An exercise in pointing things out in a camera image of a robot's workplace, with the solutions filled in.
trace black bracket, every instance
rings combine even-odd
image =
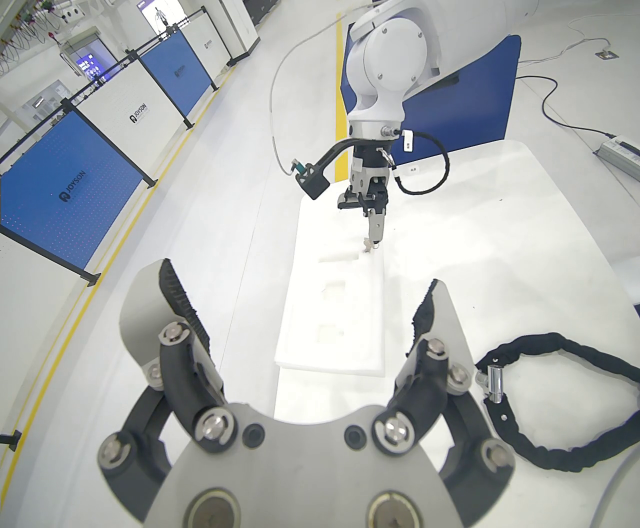
[[[504,464],[496,465],[487,460],[487,444],[494,439],[482,412],[468,392],[462,396],[449,395],[442,415],[454,446],[449,449],[440,478],[462,524],[468,527],[498,501],[509,483],[515,459],[510,451],[504,451]]]
[[[298,170],[296,181],[300,187],[302,187],[302,190],[306,192],[312,200],[315,200],[329,188],[329,181],[324,177],[324,169],[343,151],[349,147],[358,146],[387,147],[393,141],[395,141],[395,138],[392,140],[363,140],[361,138],[340,140],[327,150],[316,164],[307,163],[302,170],[301,166],[294,165],[293,168]]]
[[[164,442],[159,439],[169,414],[171,409],[164,394],[147,387],[122,430],[115,433],[122,447],[118,460],[105,467],[101,461],[102,454],[98,454],[100,470],[111,491],[140,522],[145,521],[151,504],[171,470]]]
[[[18,442],[20,442],[21,437],[22,433],[16,429],[12,435],[0,435],[0,444],[7,444],[9,449],[15,451],[18,448]]]
[[[233,444],[237,424],[234,425],[232,438],[225,444],[196,437],[196,424],[203,412],[223,406],[226,402],[215,396],[215,389],[207,379],[204,366],[194,359],[193,341],[194,333],[190,332],[182,342],[160,345],[164,394],[176,418],[193,441],[207,452],[222,452]]]
[[[427,434],[447,406],[449,361],[446,358],[438,360],[428,355],[427,344],[426,339],[418,343],[414,350],[415,367],[403,380],[403,384],[396,387],[387,408],[376,416],[372,425],[374,428],[376,422],[385,422],[401,412],[409,418],[413,426],[415,432],[413,446]],[[407,361],[412,362],[414,358],[410,357]],[[376,446],[381,451],[389,455],[394,454],[380,444],[374,429],[371,433]]]

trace white cable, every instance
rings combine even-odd
[[[603,36],[600,37],[596,37],[596,38],[586,38],[586,35],[579,29],[574,28],[572,26],[572,24],[574,22],[578,22],[580,20],[584,20],[584,19],[590,19],[592,17],[636,17],[640,15],[640,13],[611,13],[611,14],[598,14],[598,15],[585,15],[583,17],[580,17],[578,19],[573,19],[571,22],[569,22],[566,27],[568,27],[569,29],[573,30],[573,31],[577,31],[578,33],[580,33],[582,35],[582,39],[578,40],[577,42],[574,42],[572,44],[569,44],[567,47],[565,47],[560,53],[558,53],[557,55],[553,55],[551,57],[545,57],[543,59],[530,59],[530,60],[523,60],[523,61],[518,61],[518,64],[520,66],[518,66],[518,68],[526,68],[527,66],[531,66],[532,64],[540,64],[543,62],[547,62],[547,61],[552,61],[555,59],[560,58],[562,55],[564,55],[567,51],[569,51],[570,49],[580,45],[580,44],[584,44],[585,42],[591,42],[593,40],[604,40],[607,42],[607,45],[605,47],[602,48],[603,51],[607,51],[609,50],[609,48],[611,47],[611,42],[609,41],[608,38],[605,38]]]
[[[373,6],[376,6],[378,4],[384,3],[387,0],[378,0],[376,2],[371,2],[368,4],[364,4],[362,6],[358,6],[358,7],[354,7],[350,10],[348,10],[343,16],[341,16],[338,19],[335,19],[331,24],[329,24],[328,26],[323,27],[320,31],[317,31],[316,33],[314,33],[311,36],[308,36],[306,39],[301,40],[300,42],[298,42],[293,48],[291,48],[287,54],[282,58],[282,60],[280,61],[280,64],[278,64],[278,68],[276,68],[276,72],[273,75],[273,80],[271,82],[271,89],[269,90],[269,130],[271,131],[271,144],[273,146],[273,153],[276,157],[276,161],[278,162],[278,166],[280,167],[280,170],[282,170],[282,172],[284,172],[286,174],[286,176],[291,176],[293,174],[293,169],[290,171],[287,171],[283,166],[282,166],[282,162],[280,161],[280,156],[278,155],[278,147],[276,147],[276,138],[275,138],[275,132],[273,130],[273,87],[276,83],[276,79],[278,77],[278,73],[280,71],[280,68],[282,68],[282,65],[284,64],[284,61],[287,60],[287,58],[289,57],[289,55],[291,55],[297,48],[299,48],[300,46],[302,46],[303,44],[305,44],[306,42],[309,42],[309,40],[311,40],[312,38],[317,37],[318,35],[320,35],[321,33],[324,33],[327,29],[330,29],[332,27],[334,27],[338,22],[340,22],[342,19],[345,19],[346,17],[348,17],[349,15],[351,15],[353,12],[358,11],[360,9],[364,9],[364,8],[370,8]]]
[[[620,484],[627,476],[629,471],[633,468],[633,466],[637,463],[638,459],[640,459],[640,445],[638,445],[629,456],[625,459],[625,461],[620,465],[618,470],[614,473],[613,477],[609,481],[607,488],[604,490],[602,498],[598,503],[598,507],[596,508],[595,513],[593,514],[593,519],[589,528],[600,528],[602,524],[602,520],[607,512],[607,508],[613,499],[613,495],[618,491]]]

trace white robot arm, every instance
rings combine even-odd
[[[536,11],[539,0],[388,0],[351,28],[347,78],[356,94],[350,140],[316,164],[295,162],[300,186],[314,200],[328,187],[322,171],[354,146],[349,187],[339,209],[362,208],[368,242],[382,240],[391,143],[399,136],[412,95],[479,59]]]

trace screw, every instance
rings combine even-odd
[[[178,323],[172,323],[169,328],[164,331],[164,336],[169,341],[175,341],[182,335],[182,327]]]
[[[149,368],[149,378],[151,378],[152,380],[159,380],[161,377],[162,374],[160,373],[160,365],[154,363]]]
[[[453,363],[450,366],[449,376],[453,381],[455,381],[459,385],[462,385],[463,383],[465,383],[469,378],[467,372],[462,367],[460,367],[460,365],[456,363]]]
[[[397,416],[388,418],[385,422],[385,438],[394,445],[406,440],[408,432],[406,424]]]
[[[113,433],[107,436],[98,450],[98,464],[103,469],[114,469],[126,460],[130,451],[131,446],[123,444]]]
[[[202,422],[202,434],[208,440],[217,440],[227,430],[227,422],[215,414]]]
[[[122,443],[117,438],[114,438],[113,440],[108,441],[107,445],[102,448],[101,454],[105,458],[105,460],[113,462],[120,456],[121,452]]]
[[[509,453],[503,446],[496,445],[491,451],[489,451],[489,458],[491,462],[498,467],[505,467],[509,465]]]
[[[429,339],[427,348],[436,356],[442,356],[445,353],[444,343],[440,339]]]

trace blue panel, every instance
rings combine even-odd
[[[140,60],[184,115],[191,111],[211,86],[208,73],[180,31],[145,53]]]
[[[84,268],[140,180],[70,113],[0,179],[0,223]]]
[[[349,37],[347,50],[352,45]],[[508,36],[462,68],[456,84],[427,89],[406,100],[403,128],[436,136],[449,151],[504,139],[519,57],[520,37]],[[348,112],[355,106],[356,97],[348,84],[345,65],[346,60],[340,88]],[[413,152],[404,152],[401,141],[394,143],[391,152],[397,164],[440,153],[420,138],[416,138]]]

